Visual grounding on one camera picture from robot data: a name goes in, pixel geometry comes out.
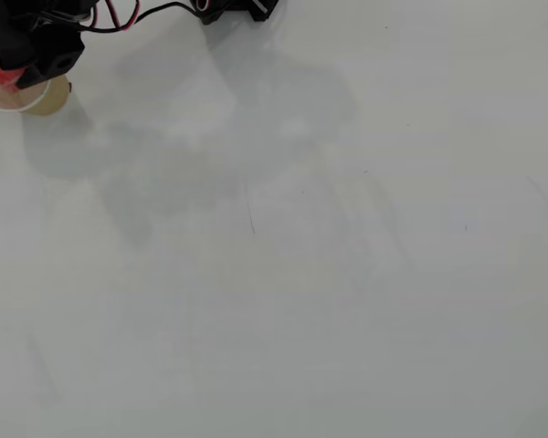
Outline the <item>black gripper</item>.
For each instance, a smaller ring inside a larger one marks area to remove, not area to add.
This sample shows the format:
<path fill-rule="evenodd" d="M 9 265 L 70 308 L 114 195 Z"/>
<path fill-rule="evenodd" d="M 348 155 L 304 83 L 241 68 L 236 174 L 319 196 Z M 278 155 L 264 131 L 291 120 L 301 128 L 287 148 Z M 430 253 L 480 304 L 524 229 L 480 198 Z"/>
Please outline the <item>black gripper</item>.
<path fill-rule="evenodd" d="M 46 14 L 62 19 L 65 24 L 78 24 L 90 17 L 96 4 L 96 1 L 0 0 L 0 68 L 14 70 L 27 66 L 16 82 L 19 89 L 68 73 L 83 53 L 84 44 L 44 45 L 37 53 L 31 35 L 47 22 Z"/>

